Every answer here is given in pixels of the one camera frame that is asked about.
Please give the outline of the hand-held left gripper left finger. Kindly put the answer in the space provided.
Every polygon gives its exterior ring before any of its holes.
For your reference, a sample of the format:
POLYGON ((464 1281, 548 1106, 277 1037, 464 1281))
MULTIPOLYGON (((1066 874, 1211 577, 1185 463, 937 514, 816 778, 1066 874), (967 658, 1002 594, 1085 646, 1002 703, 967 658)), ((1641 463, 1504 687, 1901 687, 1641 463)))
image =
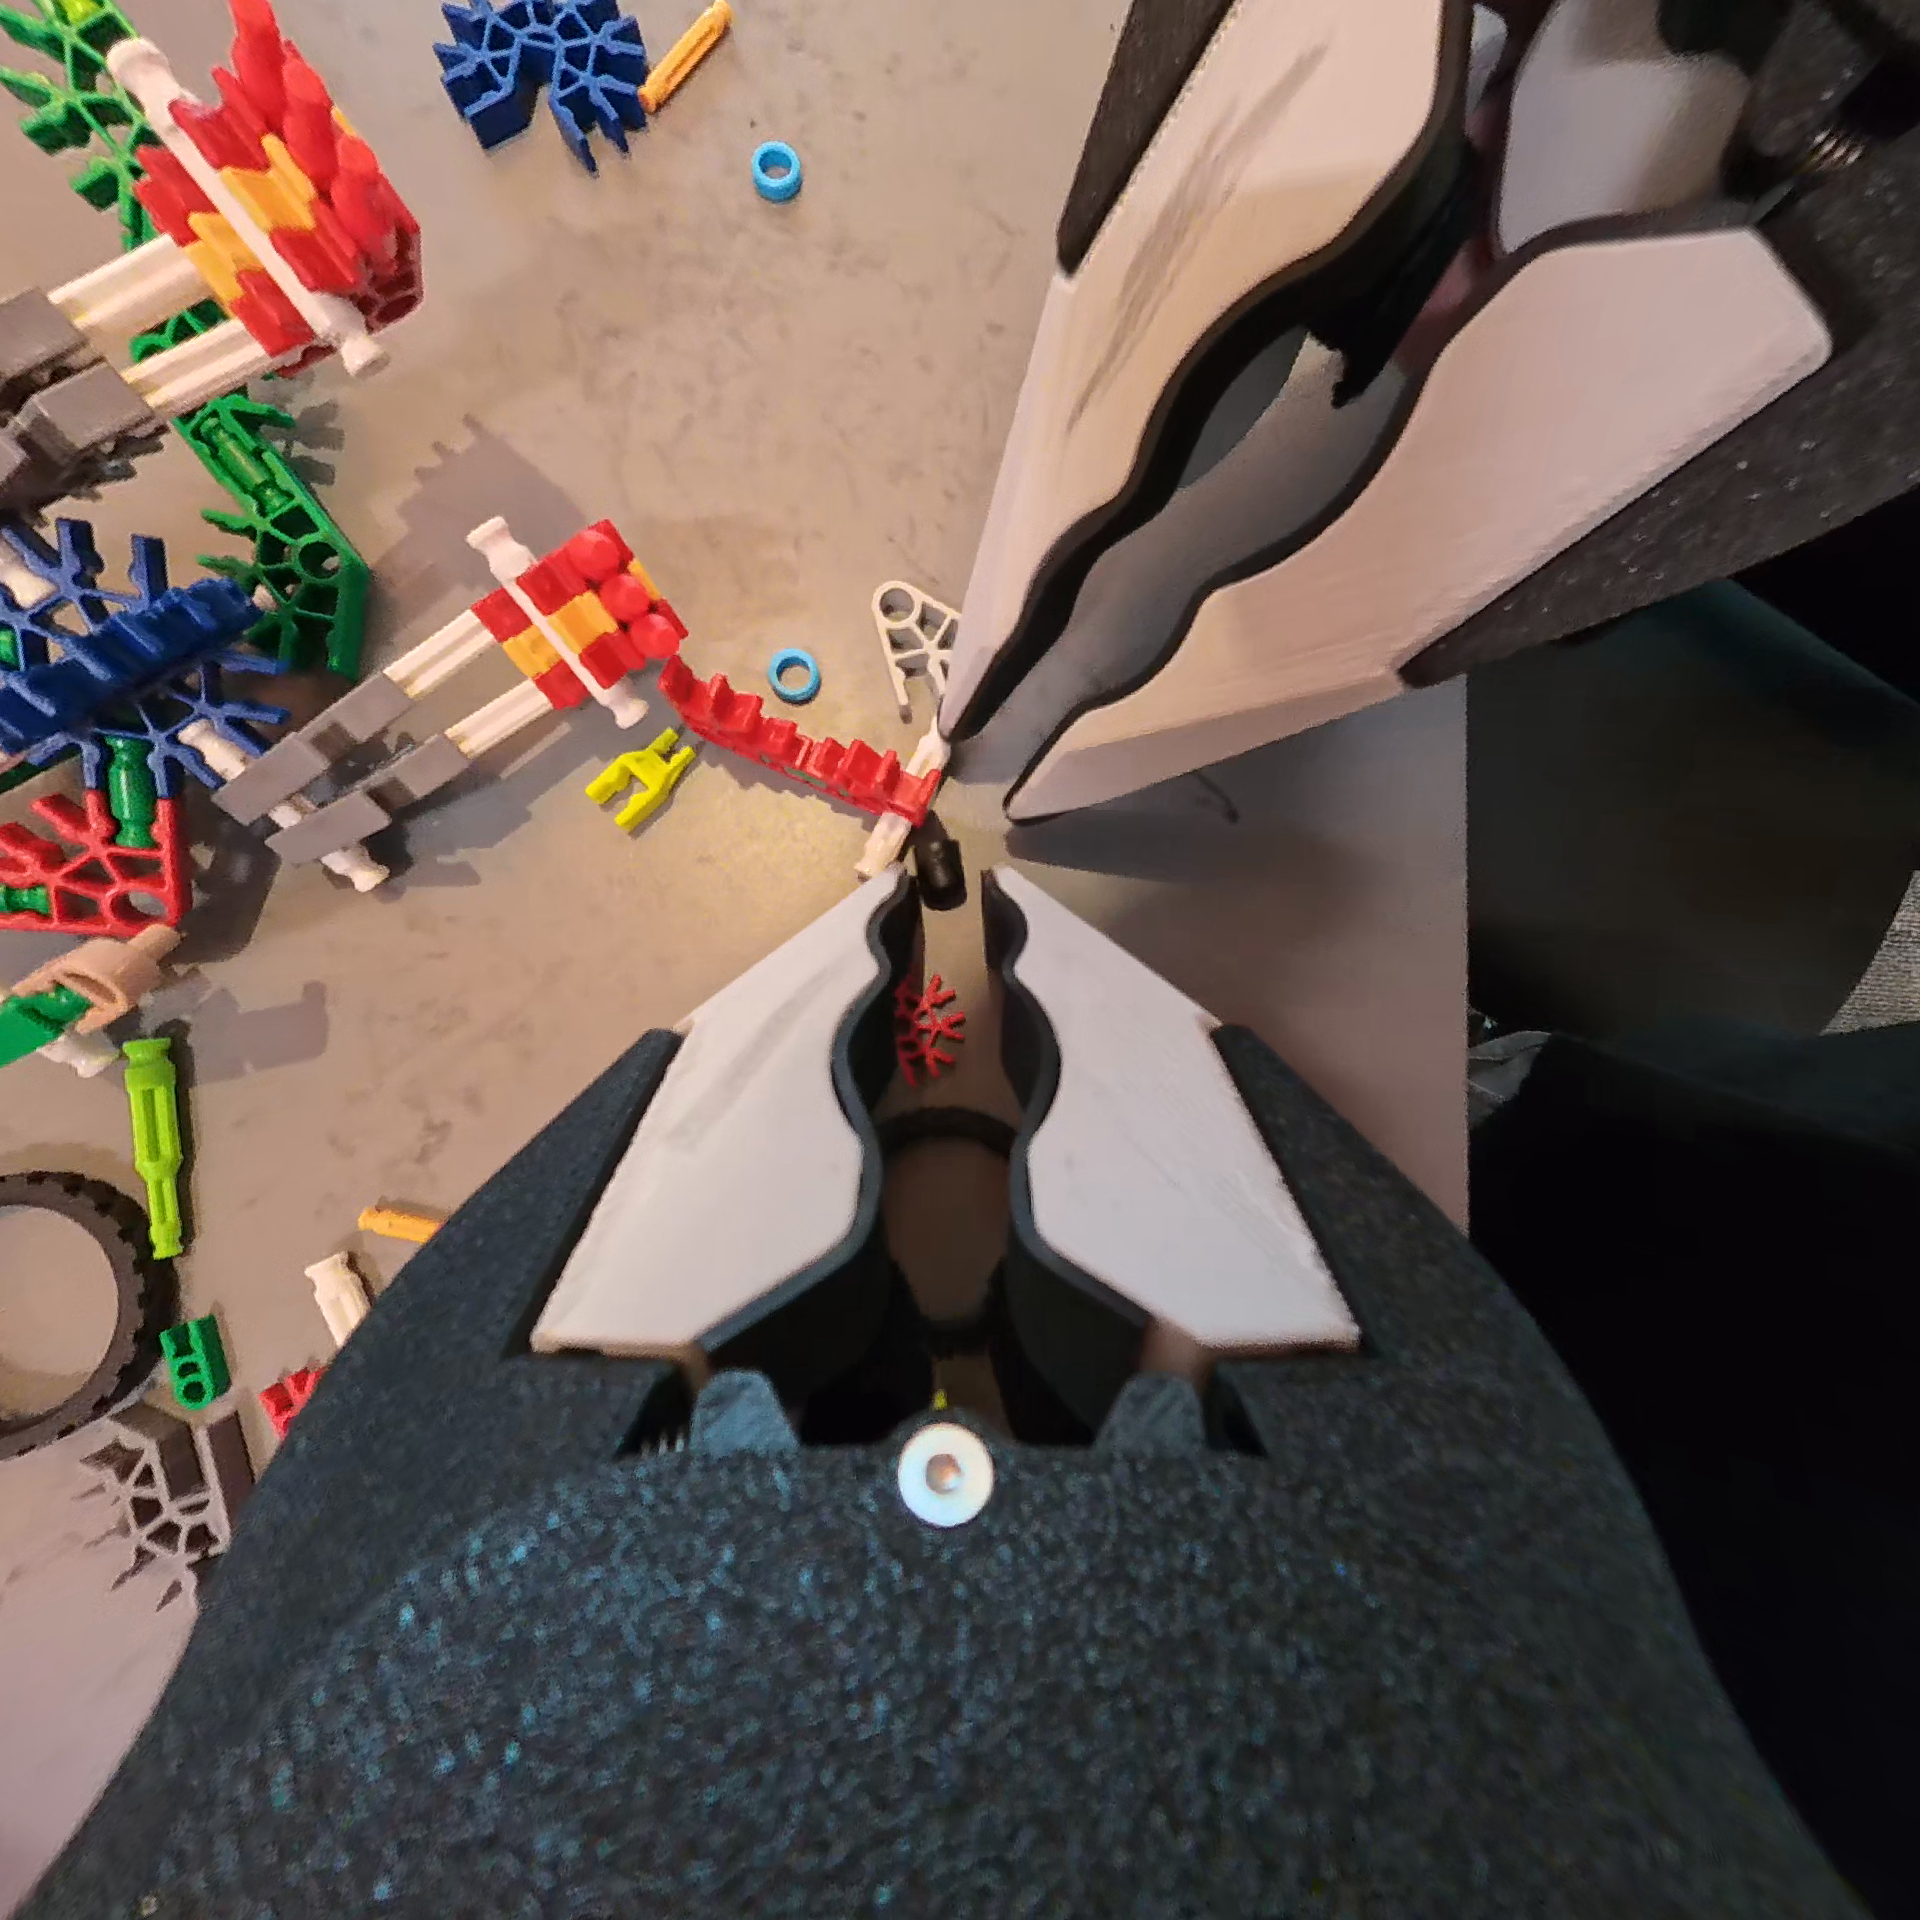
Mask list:
POLYGON ((915 939, 890 867, 679 1023, 533 1352, 753 1369, 792 1404, 860 1365, 892 1297, 873 1103, 915 939))

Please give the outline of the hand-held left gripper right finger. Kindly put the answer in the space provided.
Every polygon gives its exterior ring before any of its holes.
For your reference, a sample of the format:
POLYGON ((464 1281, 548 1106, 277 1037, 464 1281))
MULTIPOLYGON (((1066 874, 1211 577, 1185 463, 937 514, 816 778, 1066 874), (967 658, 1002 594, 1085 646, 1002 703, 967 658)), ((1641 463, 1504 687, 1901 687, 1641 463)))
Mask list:
POLYGON ((1124 1386, 1356 1352, 1357 1323, 1221 1054, 1221 1023, 1035 882, 981 879, 1001 984, 1002 1301, 1018 1359, 1097 1430, 1124 1386))

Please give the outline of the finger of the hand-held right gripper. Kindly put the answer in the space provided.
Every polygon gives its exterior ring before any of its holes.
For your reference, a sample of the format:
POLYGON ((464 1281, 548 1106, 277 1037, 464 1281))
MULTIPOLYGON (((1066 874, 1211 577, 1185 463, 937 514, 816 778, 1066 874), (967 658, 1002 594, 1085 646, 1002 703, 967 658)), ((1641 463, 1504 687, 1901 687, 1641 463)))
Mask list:
POLYGON ((1372 302, 1455 181, 1470 2, 1132 2, 981 527, 937 726, 978 731, 1173 494, 1239 356, 1372 302))
POLYGON ((1066 722, 1005 794, 1035 824, 1324 726, 1833 352, 1755 226, 1539 238, 1412 383, 1351 482, 1215 582, 1168 658, 1066 722))

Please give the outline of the red toothed strip connector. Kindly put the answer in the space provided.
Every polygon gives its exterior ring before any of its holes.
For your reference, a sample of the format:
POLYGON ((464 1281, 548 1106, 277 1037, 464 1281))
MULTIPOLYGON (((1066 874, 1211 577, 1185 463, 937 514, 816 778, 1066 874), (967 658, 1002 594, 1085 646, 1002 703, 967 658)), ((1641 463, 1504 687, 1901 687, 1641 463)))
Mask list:
POLYGON ((914 771, 894 752, 864 741, 808 737, 795 722, 764 717, 762 700, 732 689, 723 674, 697 679, 679 656, 658 665, 658 691, 700 741, 876 820, 894 816, 918 826, 943 780, 932 763, 914 771))

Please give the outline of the black rubber tyre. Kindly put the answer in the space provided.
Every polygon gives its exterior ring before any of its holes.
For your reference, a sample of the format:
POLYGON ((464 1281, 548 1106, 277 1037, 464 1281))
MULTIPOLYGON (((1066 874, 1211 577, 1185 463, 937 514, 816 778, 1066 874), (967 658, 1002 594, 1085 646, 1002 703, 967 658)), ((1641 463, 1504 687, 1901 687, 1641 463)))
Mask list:
POLYGON ((102 1180, 77 1172, 4 1175, 3 1205, 83 1228, 113 1277, 113 1331, 83 1382, 45 1411, 3 1415, 3 1458, 11 1461, 92 1426, 147 1386, 179 1291, 172 1270, 151 1255, 148 1216, 102 1180))
MULTIPOLYGON (((899 1156, 937 1142, 964 1142, 981 1146, 1002 1163, 1012 1163, 1016 1130, 998 1118, 976 1110, 932 1106, 903 1112, 883 1121, 876 1130, 876 1145, 883 1165, 899 1156)), ((990 1352, 995 1329, 1002 1320, 1002 1260, 995 1260, 981 1301, 972 1313, 957 1319, 929 1314, 915 1310, 918 1336, 929 1359, 951 1359, 990 1352)))

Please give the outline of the small red snowflake connector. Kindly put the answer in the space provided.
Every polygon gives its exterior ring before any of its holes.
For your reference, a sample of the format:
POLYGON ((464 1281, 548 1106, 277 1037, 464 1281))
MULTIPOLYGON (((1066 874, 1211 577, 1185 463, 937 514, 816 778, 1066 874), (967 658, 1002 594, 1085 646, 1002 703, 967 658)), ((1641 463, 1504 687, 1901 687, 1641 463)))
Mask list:
POLYGON ((940 973, 903 978, 892 997, 892 1037, 903 1081, 915 1091, 957 1066, 964 1012, 940 973))

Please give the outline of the yellow clip connector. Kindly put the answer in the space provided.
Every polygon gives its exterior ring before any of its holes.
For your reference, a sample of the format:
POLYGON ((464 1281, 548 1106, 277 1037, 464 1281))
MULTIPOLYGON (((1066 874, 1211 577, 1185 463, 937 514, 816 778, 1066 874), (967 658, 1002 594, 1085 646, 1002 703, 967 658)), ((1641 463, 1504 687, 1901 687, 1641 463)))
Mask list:
POLYGON ((617 829, 640 829, 673 799, 697 753, 700 745, 669 726, 650 742, 613 757, 586 784, 586 799, 595 807, 613 805, 617 829))

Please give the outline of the small white connector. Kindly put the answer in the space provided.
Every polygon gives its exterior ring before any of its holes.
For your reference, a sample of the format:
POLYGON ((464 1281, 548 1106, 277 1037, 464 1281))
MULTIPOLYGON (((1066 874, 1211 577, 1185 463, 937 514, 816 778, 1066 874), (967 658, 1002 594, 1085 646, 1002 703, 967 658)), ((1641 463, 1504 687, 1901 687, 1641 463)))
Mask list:
POLYGON ((914 718, 910 689, 929 689, 932 712, 949 683, 949 656, 957 642, 960 611, 905 580, 873 590, 873 627, 899 722, 914 718))

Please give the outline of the person's dark clothing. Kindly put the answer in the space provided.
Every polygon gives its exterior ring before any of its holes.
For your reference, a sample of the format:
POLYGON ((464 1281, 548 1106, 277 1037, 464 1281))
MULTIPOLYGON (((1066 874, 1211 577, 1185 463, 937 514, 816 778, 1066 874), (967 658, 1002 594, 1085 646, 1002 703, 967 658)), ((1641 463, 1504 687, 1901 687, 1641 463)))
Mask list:
POLYGON ((1916 1914, 1916 700, 1737 582, 1470 679, 1474 1244, 1916 1914))

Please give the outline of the lime green plastic rod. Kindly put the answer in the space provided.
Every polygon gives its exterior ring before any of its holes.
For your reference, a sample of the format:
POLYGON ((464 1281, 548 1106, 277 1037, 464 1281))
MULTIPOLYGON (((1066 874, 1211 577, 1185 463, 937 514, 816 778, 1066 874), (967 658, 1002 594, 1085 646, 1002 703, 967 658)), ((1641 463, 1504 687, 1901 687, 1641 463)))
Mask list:
POLYGON ((148 1247, 156 1260, 172 1260, 183 1247, 179 1211, 183 1149, 170 1039, 144 1037, 121 1043, 121 1069, 130 1103, 132 1165, 148 1205, 148 1247))

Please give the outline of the grey half-circle connector stack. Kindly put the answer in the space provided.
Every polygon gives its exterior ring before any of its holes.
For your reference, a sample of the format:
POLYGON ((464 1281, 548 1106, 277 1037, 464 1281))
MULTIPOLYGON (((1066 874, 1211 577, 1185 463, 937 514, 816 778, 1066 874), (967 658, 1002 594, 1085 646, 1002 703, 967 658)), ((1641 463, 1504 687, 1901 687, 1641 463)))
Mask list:
POLYGON ((240 1418, 212 1423, 156 1404, 130 1404, 87 1432, 87 1491, 107 1503, 107 1534, 130 1545, 113 1588, 141 1587, 167 1607, 189 1597, 201 1573, 233 1540, 251 1493, 251 1456, 240 1418))

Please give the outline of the blue snowflake connector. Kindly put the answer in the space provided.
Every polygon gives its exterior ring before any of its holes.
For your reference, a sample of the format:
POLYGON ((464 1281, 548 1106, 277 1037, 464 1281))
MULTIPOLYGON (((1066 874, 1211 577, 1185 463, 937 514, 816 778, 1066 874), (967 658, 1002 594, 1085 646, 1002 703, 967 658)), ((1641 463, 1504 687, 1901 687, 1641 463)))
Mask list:
POLYGON ((650 62, 636 20, 614 2, 442 2, 442 17, 442 87, 483 150, 524 132, 543 98, 589 173, 590 132, 623 154, 648 124, 650 62))

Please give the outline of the multicoloured construction toy model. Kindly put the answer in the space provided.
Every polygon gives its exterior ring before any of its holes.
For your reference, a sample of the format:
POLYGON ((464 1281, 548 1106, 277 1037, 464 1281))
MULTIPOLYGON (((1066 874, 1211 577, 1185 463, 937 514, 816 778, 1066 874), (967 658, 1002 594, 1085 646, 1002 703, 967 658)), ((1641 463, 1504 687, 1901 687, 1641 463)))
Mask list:
POLYGON ((267 822, 281 863, 370 893, 387 871, 369 840, 393 813, 532 722, 593 703, 643 723, 636 672, 674 658, 684 623, 609 524, 533 555, 494 519, 468 533, 494 577, 472 611, 265 741, 284 712, 228 700, 221 679, 281 669, 270 582, 233 565, 170 582, 160 539, 137 536, 113 590, 83 521, 35 519, 256 375, 383 365, 383 330, 421 302, 421 226, 267 2, 233 6, 212 102, 107 6, 3 24, 83 51, 65 98, 41 91, 54 119, 105 81, 102 110, 151 135, 130 157, 151 238, 3 303, 3 772, 83 767, 82 799, 3 824, 3 924, 82 939, 3 989, 3 1064, 99 1073, 107 1027, 179 946, 183 784, 267 822))

